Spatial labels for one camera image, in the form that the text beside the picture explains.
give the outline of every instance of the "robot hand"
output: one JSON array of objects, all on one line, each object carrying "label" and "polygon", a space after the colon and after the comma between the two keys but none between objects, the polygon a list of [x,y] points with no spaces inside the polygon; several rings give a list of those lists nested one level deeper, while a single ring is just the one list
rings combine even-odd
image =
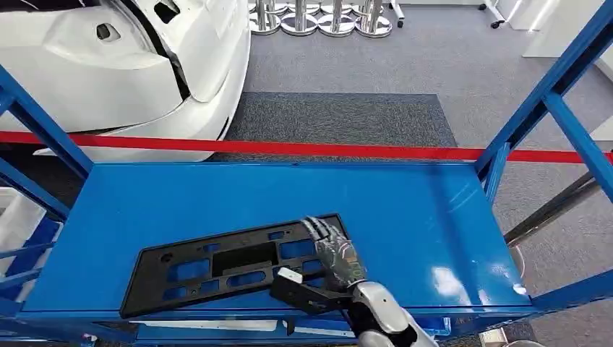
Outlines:
[{"label": "robot hand", "polygon": [[347,318],[360,347],[438,346],[383,285],[366,280],[353,244],[335,226],[313,217],[302,224],[325,269],[353,297]]},{"label": "robot hand", "polygon": [[311,234],[322,265],[342,289],[366,280],[366,269],[356,249],[335,226],[313,217],[306,217],[301,222]]}]

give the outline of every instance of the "blue shelf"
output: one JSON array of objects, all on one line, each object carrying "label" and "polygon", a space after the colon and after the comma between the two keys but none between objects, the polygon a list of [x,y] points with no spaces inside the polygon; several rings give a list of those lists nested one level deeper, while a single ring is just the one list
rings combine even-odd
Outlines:
[{"label": "blue shelf", "polygon": [[[405,307],[531,305],[472,164],[130,163],[94,166],[23,311],[107,317],[144,247],[326,213]],[[255,309],[300,314],[266,291],[183,310]]]}]

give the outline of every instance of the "cable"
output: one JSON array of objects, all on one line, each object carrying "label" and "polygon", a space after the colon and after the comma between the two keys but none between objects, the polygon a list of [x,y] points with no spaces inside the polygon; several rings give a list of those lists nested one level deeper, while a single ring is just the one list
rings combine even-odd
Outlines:
[{"label": "cable", "polygon": [[21,1],[22,3],[24,3],[24,4],[28,4],[28,5],[30,5],[30,6],[31,6],[33,9],[35,9],[35,10],[37,10],[37,11],[40,11],[40,9],[39,9],[38,7],[34,6],[34,5],[33,5],[33,4],[31,4],[30,2],[27,2],[26,0],[20,0],[20,1]]}]

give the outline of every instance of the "black plastic license plate bracket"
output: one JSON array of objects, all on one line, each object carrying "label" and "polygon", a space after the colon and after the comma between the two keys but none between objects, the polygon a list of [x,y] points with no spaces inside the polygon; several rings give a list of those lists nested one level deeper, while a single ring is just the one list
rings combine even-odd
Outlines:
[{"label": "black plastic license plate bracket", "polygon": [[[320,216],[347,233],[338,214]],[[122,318],[261,291],[282,267],[323,277],[308,231],[298,221],[142,249],[119,310]]]}]

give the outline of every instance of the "chrome stanchion base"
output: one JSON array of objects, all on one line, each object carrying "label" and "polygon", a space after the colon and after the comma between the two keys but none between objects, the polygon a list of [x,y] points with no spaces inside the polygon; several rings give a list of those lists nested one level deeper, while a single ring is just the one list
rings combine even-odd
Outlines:
[{"label": "chrome stanchion base", "polygon": [[[366,15],[366,13],[364,12],[364,11],[366,11],[366,9],[362,5],[353,5],[351,7],[351,9],[353,10],[353,13],[356,16],[364,16],[364,15]],[[383,6],[381,6],[381,9],[379,10],[379,14],[383,14]]]},{"label": "chrome stanchion base", "polygon": [[266,23],[265,26],[260,29],[260,22],[257,19],[257,13],[251,13],[249,15],[249,29],[255,35],[270,35],[272,33],[276,33],[280,27],[279,17],[274,14],[266,15]]},{"label": "chrome stanchion base", "polygon": [[[296,4],[288,4],[289,12],[296,11]],[[306,4],[306,14],[316,14],[320,11],[320,4]]]},{"label": "chrome stanchion base", "polygon": [[317,29],[317,20],[310,14],[305,16],[305,26],[304,30],[296,30],[296,14],[290,13],[286,14],[285,17],[281,19],[281,29],[288,33],[289,35],[294,36],[306,36],[311,35]]},{"label": "chrome stanchion base", "polygon": [[[323,14],[332,14],[334,6],[333,5],[322,5],[322,13]],[[350,4],[344,4],[343,8],[340,9],[341,14],[350,14],[352,11],[352,7]]]},{"label": "chrome stanchion base", "polygon": [[278,16],[286,13],[288,8],[287,4],[275,4],[275,8],[274,9],[270,9],[269,6],[266,6],[266,12],[270,13],[270,14],[276,14]]},{"label": "chrome stanchion base", "polygon": [[341,15],[340,16],[340,25],[336,28],[332,26],[332,15],[327,14],[324,17],[321,17],[318,21],[320,30],[322,34],[332,36],[334,38],[342,38],[343,36],[347,36],[351,34],[353,28],[355,27],[355,22],[351,17]]},{"label": "chrome stanchion base", "polygon": [[356,30],[358,30],[358,33],[368,38],[384,38],[392,32],[392,23],[384,17],[379,17],[377,27],[373,32],[370,32],[366,25],[364,25],[366,19],[366,16],[362,16],[356,20]]}]

